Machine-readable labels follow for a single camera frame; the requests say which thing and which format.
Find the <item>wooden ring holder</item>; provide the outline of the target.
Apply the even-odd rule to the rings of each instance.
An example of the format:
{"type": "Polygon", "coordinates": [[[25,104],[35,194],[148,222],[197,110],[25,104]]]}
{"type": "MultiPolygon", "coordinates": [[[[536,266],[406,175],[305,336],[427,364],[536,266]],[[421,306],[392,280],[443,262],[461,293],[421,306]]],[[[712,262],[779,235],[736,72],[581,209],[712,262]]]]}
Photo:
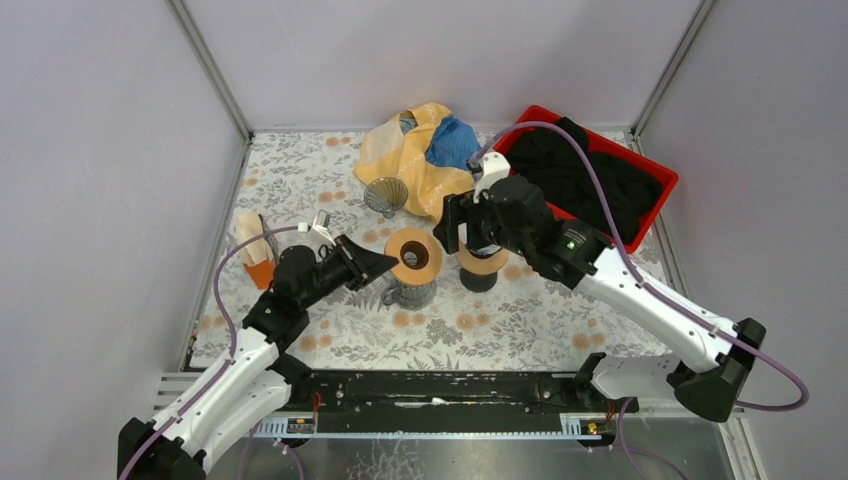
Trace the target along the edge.
{"type": "Polygon", "coordinates": [[[427,285],[436,280],[442,269],[441,246],[431,233],[421,228],[395,231],[388,238],[384,253],[398,260],[391,273],[405,285],[427,285]]]}
{"type": "Polygon", "coordinates": [[[500,271],[507,263],[510,252],[500,249],[488,256],[474,255],[467,245],[461,243],[456,254],[460,267],[474,275],[487,276],[500,271]]]}

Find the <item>dark glass carafe red rim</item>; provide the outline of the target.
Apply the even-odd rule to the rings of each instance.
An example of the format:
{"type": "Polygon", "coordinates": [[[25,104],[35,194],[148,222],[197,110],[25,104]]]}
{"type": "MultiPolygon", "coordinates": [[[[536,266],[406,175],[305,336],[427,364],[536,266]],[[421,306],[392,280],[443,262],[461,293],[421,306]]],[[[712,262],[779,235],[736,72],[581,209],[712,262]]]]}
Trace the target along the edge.
{"type": "Polygon", "coordinates": [[[473,273],[466,268],[459,270],[459,279],[461,284],[468,290],[474,293],[485,293],[490,291],[497,283],[498,272],[495,271],[489,274],[473,273]]]}

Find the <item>clear glass pitcher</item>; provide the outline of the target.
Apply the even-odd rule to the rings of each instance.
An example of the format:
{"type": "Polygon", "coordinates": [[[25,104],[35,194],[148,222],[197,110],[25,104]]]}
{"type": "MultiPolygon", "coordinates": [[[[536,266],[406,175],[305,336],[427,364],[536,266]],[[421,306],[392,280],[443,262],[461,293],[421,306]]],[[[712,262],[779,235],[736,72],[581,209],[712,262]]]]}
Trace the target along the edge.
{"type": "Polygon", "coordinates": [[[395,276],[387,281],[380,300],[385,306],[396,305],[406,310],[420,310],[428,306],[436,296],[437,281],[431,280],[420,285],[404,282],[395,276]]]}

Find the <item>white paper coffee filter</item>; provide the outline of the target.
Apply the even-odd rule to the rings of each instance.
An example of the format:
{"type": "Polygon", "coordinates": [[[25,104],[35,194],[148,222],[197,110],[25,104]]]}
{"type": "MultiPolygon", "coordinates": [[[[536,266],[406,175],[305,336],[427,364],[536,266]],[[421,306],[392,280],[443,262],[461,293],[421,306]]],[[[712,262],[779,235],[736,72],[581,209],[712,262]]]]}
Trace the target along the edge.
{"type": "Polygon", "coordinates": [[[470,244],[466,244],[466,249],[470,255],[475,258],[486,259],[498,255],[503,248],[501,246],[495,244],[489,244],[485,246],[477,246],[473,247],[470,244]]]}

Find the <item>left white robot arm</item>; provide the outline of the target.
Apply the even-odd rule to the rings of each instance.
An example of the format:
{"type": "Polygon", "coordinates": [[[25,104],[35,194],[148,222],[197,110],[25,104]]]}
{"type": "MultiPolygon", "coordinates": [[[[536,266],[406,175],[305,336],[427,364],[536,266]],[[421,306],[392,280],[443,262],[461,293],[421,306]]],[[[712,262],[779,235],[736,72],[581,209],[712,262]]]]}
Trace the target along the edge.
{"type": "Polygon", "coordinates": [[[309,368],[287,354],[309,324],[309,308],[341,287],[357,291],[399,263],[345,235],[314,251],[282,251],[268,288],[231,345],[148,421],[129,420],[118,438],[120,479],[204,479],[223,453],[278,408],[309,401],[309,368]]]}

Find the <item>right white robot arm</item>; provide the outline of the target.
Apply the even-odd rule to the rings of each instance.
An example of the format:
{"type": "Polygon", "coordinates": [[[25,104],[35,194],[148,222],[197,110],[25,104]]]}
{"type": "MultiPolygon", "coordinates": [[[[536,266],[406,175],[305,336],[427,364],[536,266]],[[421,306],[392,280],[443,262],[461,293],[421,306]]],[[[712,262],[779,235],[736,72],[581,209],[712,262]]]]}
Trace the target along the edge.
{"type": "Polygon", "coordinates": [[[669,348],[666,356],[591,355],[573,386],[583,410],[625,397],[667,398],[705,420],[728,420],[766,336],[760,322],[715,315],[628,265],[599,230],[556,218],[541,190],[519,175],[482,193],[445,196],[433,234],[453,254],[461,230],[471,244],[508,250],[541,277],[616,308],[669,348]]]}

